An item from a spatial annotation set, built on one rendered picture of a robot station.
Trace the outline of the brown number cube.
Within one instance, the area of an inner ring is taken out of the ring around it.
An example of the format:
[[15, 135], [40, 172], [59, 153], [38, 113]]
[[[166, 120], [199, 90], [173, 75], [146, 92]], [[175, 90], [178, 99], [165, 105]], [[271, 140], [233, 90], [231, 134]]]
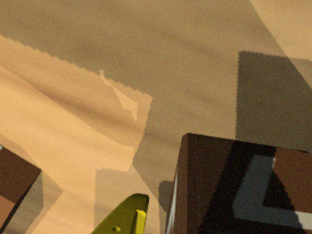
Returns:
[[185, 134], [165, 234], [312, 234], [312, 156]]

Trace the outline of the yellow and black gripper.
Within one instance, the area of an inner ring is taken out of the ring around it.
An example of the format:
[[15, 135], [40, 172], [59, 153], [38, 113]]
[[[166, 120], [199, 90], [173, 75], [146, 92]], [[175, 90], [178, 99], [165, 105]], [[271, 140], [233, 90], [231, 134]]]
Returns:
[[148, 204], [147, 194], [129, 196], [91, 234], [143, 234]]

